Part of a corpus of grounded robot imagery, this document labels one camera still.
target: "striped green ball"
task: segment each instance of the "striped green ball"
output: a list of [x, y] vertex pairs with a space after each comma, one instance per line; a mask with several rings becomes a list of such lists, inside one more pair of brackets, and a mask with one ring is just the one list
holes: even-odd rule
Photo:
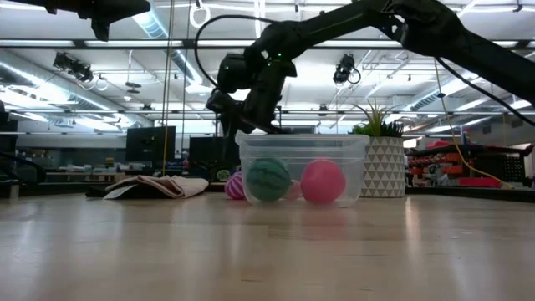
[[256, 159], [246, 176], [249, 192], [261, 202], [275, 202], [286, 195], [292, 178], [284, 163], [274, 158]]

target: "red object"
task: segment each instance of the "red object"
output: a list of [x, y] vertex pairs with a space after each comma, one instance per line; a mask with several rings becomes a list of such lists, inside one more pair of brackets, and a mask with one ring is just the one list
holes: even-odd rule
[[345, 185], [342, 169], [330, 160], [308, 163], [301, 175], [304, 199], [315, 204], [333, 203], [344, 193]]
[[459, 178], [460, 186], [500, 188], [502, 183], [492, 178]]
[[442, 170], [448, 175], [459, 175], [459, 174], [462, 174], [463, 172], [462, 165], [444, 166], [442, 167]]
[[429, 142], [425, 148], [426, 149], [430, 149], [430, 148], [436, 148], [436, 147], [442, 147], [442, 146], [448, 146], [450, 144], [450, 142], [447, 142], [447, 141], [433, 141], [433, 142]]
[[421, 168], [411, 168], [410, 169], [410, 173], [413, 174], [413, 175], [421, 175], [424, 173], [424, 170], [421, 169]]
[[300, 196], [302, 196], [301, 192], [301, 183], [299, 181], [292, 180], [292, 186], [290, 189], [288, 189], [288, 192], [286, 192], [286, 196], [284, 199], [289, 201], [295, 201], [299, 199]]

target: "small pink ball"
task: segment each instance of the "small pink ball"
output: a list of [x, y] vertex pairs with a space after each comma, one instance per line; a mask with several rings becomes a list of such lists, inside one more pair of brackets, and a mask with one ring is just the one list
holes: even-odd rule
[[234, 173], [225, 184], [225, 193], [232, 200], [245, 199], [245, 192], [243, 191], [242, 172], [238, 171]]
[[288, 189], [288, 192], [286, 193], [286, 196], [284, 199], [289, 201], [295, 201], [299, 199], [303, 193], [301, 192], [301, 183], [299, 181], [292, 180], [292, 185], [290, 186], [290, 189]]
[[304, 199], [315, 204], [330, 204], [345, 191], [345, 176], [338, 164], [331, 160], [314, 160], [301, 176]]

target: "table surface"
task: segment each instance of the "table surface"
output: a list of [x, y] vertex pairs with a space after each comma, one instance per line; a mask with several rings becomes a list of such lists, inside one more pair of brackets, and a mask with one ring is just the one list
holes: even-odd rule
[[533, 300], [535, 206], [81, 195], [0, 204], [1, 300]]

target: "plant pot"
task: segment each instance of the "plant pot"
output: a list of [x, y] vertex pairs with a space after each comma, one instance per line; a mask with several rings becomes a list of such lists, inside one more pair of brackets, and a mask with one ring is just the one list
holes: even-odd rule
[[364, 160], [363, 197], [405, 195], [403, 138], [370, 137]]

